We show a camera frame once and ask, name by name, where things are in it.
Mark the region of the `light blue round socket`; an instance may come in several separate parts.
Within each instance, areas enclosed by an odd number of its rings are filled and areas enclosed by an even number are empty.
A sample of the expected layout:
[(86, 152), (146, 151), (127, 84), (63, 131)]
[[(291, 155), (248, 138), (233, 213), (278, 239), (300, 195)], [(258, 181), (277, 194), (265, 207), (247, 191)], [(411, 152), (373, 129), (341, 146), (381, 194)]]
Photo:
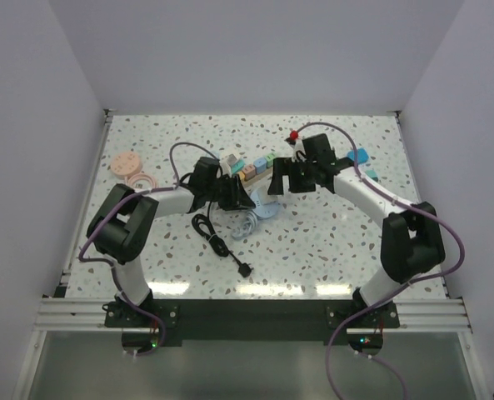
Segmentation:
[(256, 188), (251, 193), (250, 199), (255, 203), (252, 212), (258, 219), (264, 220), (277, 215), (280, 203), (276, 196), (268, 194), (268, 189), (265, 186)]

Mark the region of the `teal cube plug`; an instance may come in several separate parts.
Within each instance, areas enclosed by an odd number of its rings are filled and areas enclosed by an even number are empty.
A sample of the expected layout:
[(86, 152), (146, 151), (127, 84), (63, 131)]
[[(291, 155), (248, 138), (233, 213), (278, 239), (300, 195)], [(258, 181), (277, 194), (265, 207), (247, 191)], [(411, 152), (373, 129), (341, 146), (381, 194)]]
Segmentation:
[(378, 183), (379, 182), (379, 177), (377, 176), (377, 173), (374, 170), (366, 170), (365, 174), (372, 179), (374, 182)]

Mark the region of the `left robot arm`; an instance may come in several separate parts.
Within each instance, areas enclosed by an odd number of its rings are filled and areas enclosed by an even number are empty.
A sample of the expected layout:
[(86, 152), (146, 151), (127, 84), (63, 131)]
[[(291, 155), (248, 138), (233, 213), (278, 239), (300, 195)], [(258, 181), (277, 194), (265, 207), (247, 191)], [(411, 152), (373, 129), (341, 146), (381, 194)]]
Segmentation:
[(152, 319), (152, 290), (140, 260), (152, 224), (158, 218), (194, 213), (210, 203), (224, 211), (256, 206), (239, 177), (224, 173), (215, 158), (201, 157), (174, 187), (138, 192), (116, 184), (96, 212), (87, 228), (85, 246), (92, 244), (103, 255), (95, 257), (95, 262), (110, 266), (117, 298), (126, 304), (122, 315), (134, 327), (143, 327)]

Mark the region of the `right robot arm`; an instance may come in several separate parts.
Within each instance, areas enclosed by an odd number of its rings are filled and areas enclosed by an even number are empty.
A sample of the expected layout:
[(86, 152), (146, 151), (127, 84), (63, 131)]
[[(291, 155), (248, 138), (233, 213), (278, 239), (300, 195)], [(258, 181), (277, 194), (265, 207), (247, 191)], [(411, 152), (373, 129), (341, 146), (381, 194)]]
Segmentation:
[(352, 320), (368, 328), (380, 318), (380, 306), (389, 295), (444, 261), (435, 208), (428, 202), (399, 201), (383, 191), (353, 159), (337, 157), (325, 133), (302, 139), (293, 131), (285, 142), (292, 147), (292, 155), (274, 159), (269, 195), (284, 194), (283, 178), (288, 178), (291, 193), (325, 188), (353, 203), (382, 229), (381, 266), (352, 294)]

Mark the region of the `beige power strip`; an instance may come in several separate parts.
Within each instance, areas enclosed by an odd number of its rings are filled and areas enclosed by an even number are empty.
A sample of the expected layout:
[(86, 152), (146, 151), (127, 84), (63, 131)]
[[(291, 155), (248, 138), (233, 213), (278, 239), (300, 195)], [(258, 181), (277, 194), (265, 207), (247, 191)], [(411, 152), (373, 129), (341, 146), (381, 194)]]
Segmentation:
[(259, 157), (252, 163), (245, 165), (237, 174), (244, 187), (251, 186), (254, 183), (270, 176), (273, 170), (273, 163), (277, 155), (274, 152), (266, 156)]

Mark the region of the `blue square adapter plug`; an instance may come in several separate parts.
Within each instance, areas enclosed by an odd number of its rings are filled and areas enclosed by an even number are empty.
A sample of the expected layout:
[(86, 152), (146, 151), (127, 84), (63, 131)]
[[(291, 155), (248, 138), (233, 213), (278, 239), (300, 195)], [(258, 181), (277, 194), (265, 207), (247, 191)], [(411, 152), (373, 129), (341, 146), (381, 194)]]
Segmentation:
[(358, 165), (367, 163), (369, 160), (369, 155), (363, 147), (358, 148), (355, 152), (349, 151), (347, 157), (353, 162), (357, 162)]

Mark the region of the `pink round socket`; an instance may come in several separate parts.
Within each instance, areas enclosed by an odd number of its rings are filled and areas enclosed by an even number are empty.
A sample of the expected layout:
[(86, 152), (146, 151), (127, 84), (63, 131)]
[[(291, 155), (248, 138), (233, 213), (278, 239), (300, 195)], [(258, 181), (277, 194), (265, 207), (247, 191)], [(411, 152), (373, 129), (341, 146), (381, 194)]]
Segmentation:
[(121, 152), (112, 159), (110, 170), (117, 178), (130, 178), (142, 171), (142, 160), (133, 151)]

